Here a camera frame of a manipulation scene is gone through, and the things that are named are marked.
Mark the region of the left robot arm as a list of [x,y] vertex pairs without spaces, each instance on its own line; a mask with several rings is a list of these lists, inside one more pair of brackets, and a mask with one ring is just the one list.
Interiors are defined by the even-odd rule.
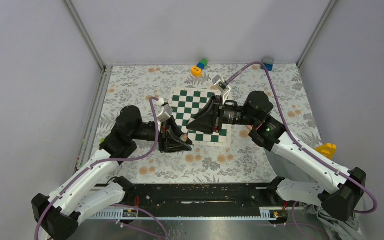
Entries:
[[161,153],[190,152],[193,141],[183,133],[172,116],[172,108],[163,104],[163,111],[154,121],[143,122],[138,107],[124,107],[116,118],[110,134],[99,149],[78,172],[49,195],[37,194],[31,201],[39,230],[54,240],[67,240],[79,225],[104,208],[121,203],[132,204],[135,192],[129,182],[119,177],[106,188],[92,195],[88,192],[98,181],[123,162],[133,162],[136,141],[152,142],[151,151]]

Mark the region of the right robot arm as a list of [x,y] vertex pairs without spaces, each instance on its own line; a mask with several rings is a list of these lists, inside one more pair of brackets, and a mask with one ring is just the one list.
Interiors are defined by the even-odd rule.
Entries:
[[310,184],[277,177],[266,193],[271,205],[301,202],[321,207],[336,220],[348,221],[364,195],[367,174],[359,167],[348,169],[336,164],[297,139],[270,115],[273,108],[263,91],[251,92],[242,106],[215,95],[188,121],[186,128],[213,134],[224,125],[251,126],[248,135],[257,146],[291,162],[316,182]]

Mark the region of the orange round toy brick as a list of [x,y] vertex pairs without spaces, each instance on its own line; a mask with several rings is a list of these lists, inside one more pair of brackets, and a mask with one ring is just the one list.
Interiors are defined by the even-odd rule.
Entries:
[[190,72],[195,77],[200,77],[202,75],[202,69],[200,67],[198,67],[198,66],[193,66],[190,69]]

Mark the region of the blue green toy block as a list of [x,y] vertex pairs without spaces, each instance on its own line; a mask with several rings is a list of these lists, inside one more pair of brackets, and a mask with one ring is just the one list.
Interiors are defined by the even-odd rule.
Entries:
[[206,58],[202,58],[199,61],[199,63],[196,65],[196,67],[198,67],[199,69],[201,69],[203,71],[207,65],[208,65],[208,60]]

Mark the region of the floral tablecloth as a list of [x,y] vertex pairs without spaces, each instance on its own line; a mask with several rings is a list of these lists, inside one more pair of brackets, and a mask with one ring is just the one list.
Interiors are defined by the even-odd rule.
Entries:
[[[241,70],[238,64],[208,65],[200,77],[191,74],[188,65],[115,66],[109,79],[98,128],[93,144],[98,149],[120,111],[126,106],[140,109],[144,122],[153,119],[150,98],[172,100],[172,90],[193,89],[195,93],[213,90],[213,78],[220,75],[228,79]],[[274,108],[272,115],[284,115],[290,130],[307,145],[314,148],[322,144],[315,117],[301,79],[298,67],[276,64],[268,75],[254,65],[244,70],[231,83],[229,98],[243,104],[251,91],[264,91],[271,102],[279,99],[281,110]],[[224,146],[200,145],[194,142],[192,150],[179,153],[154,151],[138,161],[124,162],[104,176],[99,183],[106,184],[113,177],[123,176],[133,183],[269,183],[277,177],[266,151],[255,145],[249,137],[249,128],[234,125],[218,140]]]

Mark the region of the blue grey toy brick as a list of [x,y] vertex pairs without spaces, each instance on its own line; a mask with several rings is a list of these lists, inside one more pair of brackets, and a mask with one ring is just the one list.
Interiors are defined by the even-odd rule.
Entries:
[[274,66],[274,63],[275,63],[275,59],[272,58],[272,57],[269,57],[269,56],[265,56],[262,58],[261,62],[263,63],[263,65],[265,66],[265,68],[271,72],[273,70],[273,66]]

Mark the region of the yellow toy piece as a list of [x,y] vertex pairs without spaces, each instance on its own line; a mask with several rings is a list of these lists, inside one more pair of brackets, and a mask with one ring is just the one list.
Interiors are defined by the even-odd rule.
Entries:
[[336,153],[337,146],[333,143],[325,143],[316,147],[315,150],[327,159],[331,160]]

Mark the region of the grey cloth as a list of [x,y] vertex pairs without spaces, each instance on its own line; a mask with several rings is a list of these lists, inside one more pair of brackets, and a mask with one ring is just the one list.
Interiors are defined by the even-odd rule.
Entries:
[[[310,175],[305,173],[299,167],[291,163],[282,156],[266,151],[268,162],[278,177],[305,182],[316,183]],[[331,240],[364,240],[365,236],[360,231],[360,219],[356,214],[352,214],[346,221],[339,221],[331,217],[324,209],[317,206],[307,205],[303,211],[305,214],[316,215],[323,224],[327,235]]]

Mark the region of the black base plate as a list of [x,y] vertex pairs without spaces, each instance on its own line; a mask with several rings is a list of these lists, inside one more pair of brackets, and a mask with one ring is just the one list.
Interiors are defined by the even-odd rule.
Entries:
[[268,183],[135,184],[121,205],[159,219],[275,219],[293,201],[275,195]]

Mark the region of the aluminium frame rail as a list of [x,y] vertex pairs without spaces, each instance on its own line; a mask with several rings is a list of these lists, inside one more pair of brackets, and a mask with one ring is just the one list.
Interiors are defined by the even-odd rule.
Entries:
[[81,137],[81,142],[77,150],[77,159],[74,165],[74,169],[80,169],[84,163],[86,163],[93,150],[93,144],[98,128],[99,118],[103,107],[103,101],[105,99],[105,91],[108,88],[108,84],[113,71],[113,65],[107,65],[101,73],[101,78],[98,81],[94,96],[92,98],[92,104],[88,112],[87,122]]

